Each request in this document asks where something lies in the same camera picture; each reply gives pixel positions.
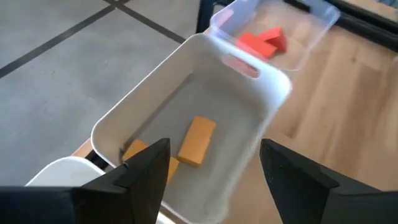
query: bin handle cutout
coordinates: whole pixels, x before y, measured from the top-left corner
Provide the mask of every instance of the bin handle cutout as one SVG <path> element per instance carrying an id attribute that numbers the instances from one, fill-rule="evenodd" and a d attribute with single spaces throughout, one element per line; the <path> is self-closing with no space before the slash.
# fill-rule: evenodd
<path id="1" fill-rule="evenodd" d="M 285 3 L 290 4 L 291 6 L 300 9 L 306 13 L 311 13 L 311 7 L 308 4 L 305 4 L 299 0 L 284 0 Z"/>
<path id="2" fill-rule="evenodd" d="M 250 78 L 258 78 L 259 77 L 259 70 L 256 69 L 254 66 L 248 64 L 243 59 L 238 58 L 232 54 L 226 54 L 222 61 L 225 65 L 231 67 L 235 71 L 242 73 L 245 76 Z"/>

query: orange block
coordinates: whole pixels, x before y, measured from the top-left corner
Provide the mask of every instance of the orange block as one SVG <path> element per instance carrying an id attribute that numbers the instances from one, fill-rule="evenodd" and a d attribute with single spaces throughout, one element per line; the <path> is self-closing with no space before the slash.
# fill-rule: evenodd
<path id="1" fill-rule="evenodd" d="M 282 32 L 282 28 L 275 27 L 269 29 L 258 36 L 262 41 L 267 42 L 268 44 L 272 44 L 278 50 L 282 52 L 286 52 L 287 50 L 287 41 L 284 33 Z"/>
<path id="2" fill-rule="evenodd" d="M 171 179 L 173 178 L 174 172 L 177 170 L 177 167 L 179 164 L 180 164 L 180 161 L 178 161 L 174 157 L 170 157 L 169 175 L 167 176 L 167 184 L 170 183 Z"/>
<path id="3" fill-rule="evenodd" d="M 148 147 L 143 141 L 135 139 L 130 147 L 127 149 L 127 151 L 124 153 L 122 157 L 122 161 L 128 160 L 130 157 L 133 155 L 137 154 L 138 152 L 141 152 L 143 149 L 146 149 Z"/>
<path id="4" fill-rule="evenodd" d="M 179 161 L 200 166 L 205 158 L 215 128 L 216 123 L 214 121 L 195 116 L 178 153 Z"/>
<path id="5" fill-rule="evenodd" d="M 135 139 L 131 143 L 128 150 L 124 153 L 124 155 L 122 157 L 122 161 L 124 162 L 124 161 L 128 160 L 130 157 L 134 156 L 138 152 L 141 152 L 142 150 L 146 149 L 147 147 L 148 147 L 147 144 L 145 144 L 143 141 Z M 177 170 L 179 163 L 180 162 L 178 160 L 176 160 L 176 158 L 170 157 L 169 174 L 167 176 L 167 183 L 169 183 L 170 180 L 172 179 L 174 172 Z"/>

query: tile grout line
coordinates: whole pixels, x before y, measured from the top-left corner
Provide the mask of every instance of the tile grout line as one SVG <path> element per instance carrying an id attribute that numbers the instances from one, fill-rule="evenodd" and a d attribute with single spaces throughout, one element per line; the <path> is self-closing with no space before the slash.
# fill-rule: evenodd
<path id="1" fill-rule="evenodd" d="M 130 9 L 129 7 L 125 6 L 124 3 L 127 3 L 128 0 L 126 1 L 113 1 L 113 0 L 104 0 L 110 5 L 116 7 L 120 11 L 126 13 L 127 15 L 137 19 L 138 21 L 142 22 L 143 24 L 149 26 L 150 28 L 156 30 L 157 32 L 165 35 L 166 37 L 176 41 L 179 44 L 182 44 L 185 41 L 185 38 L 182 36 L 172 32 L 171 30 L 159 25 L 158 23 L 148 19 L 147 17 L 139 14 L 138 12 Z"/>
<path id="2" fill-rule="evenodd" d="M 73 27 L 69 28 L 65 32 L 62 32 L 61 34 L 57 35 L 56 37 L 50 39 L 46 43 L 36 47 L 35 49 L 31 50 L 30 52 L 26 53 L 25 55 L 15 59 L 13 62 L 10 62 L 9 64 L 5 65 L 3 68 L 0 68 L 0 78 L 5 77 L 6 75 L 10 74 L 17 68 L 25 65 L 26 63 L 30 62 L 31 60 L 35 59 L 42 53 L 48 51 L 52 47 L 56 46 L 57 44 L 61 43 L 62 41 L 66 40 L 67 38 L 71 37 L 73 34 L 76 34 L 77 32 L 81 31 L 85 27 L 91 25 L 98 19 L 101 19 L 108 13 L 112 12 L 115 10 L 115 7 L 110 5 L 107 6 L 106 8 L 100 10 L 96 14 L 90 16 L 89 18 L 79 22 L 78 24 L 74 25 Z"/>

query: gray floor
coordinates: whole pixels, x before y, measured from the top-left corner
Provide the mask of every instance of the gray floor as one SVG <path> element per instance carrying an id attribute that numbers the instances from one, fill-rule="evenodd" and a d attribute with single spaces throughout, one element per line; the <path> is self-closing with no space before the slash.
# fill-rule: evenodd
<path id="1" fill-rule="evenodd" d="M 0 67 L 106 6 L 102 0 L 2 2 Z M 183 37 L 195 31 L 198 0 L 131 0 L 127 6 Z M 69 156 L 177 47 L 114 10 L 0 78 L 0 184 L 23 185 L 49 162 Z"/>

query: plastic storage bin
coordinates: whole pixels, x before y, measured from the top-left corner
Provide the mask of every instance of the plastic storage bin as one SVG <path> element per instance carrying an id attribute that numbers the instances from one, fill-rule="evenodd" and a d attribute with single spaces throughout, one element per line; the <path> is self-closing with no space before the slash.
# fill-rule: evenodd
<path id="1" fill-rule="evenodd" d="M 289 72 L 303 65 L 311 48 L 339 16 L 337 8 L 322 0 L 236 0 L 211 18 L 210 34 L 236 44 L 243 32 L 257 35 L 279 26 L 287 38 L 286 53 L 267 61 L 249 47 L 245 50 Z"/>
<path id="2" fill-rule="evenodd" d="M 251 69 L 240 67 L 241 62 Z M 197 34 L 95 124 L 91 143 L 116 167 L 134 138 L 146 144 L 170 138 L 176 156 L 194 116 L 215 121 L 203 164 L 181 162 L 162 205 L 187 223 L 219 223 L 235 183 L 290 88 L 280 70 L 223 40 Z"/>

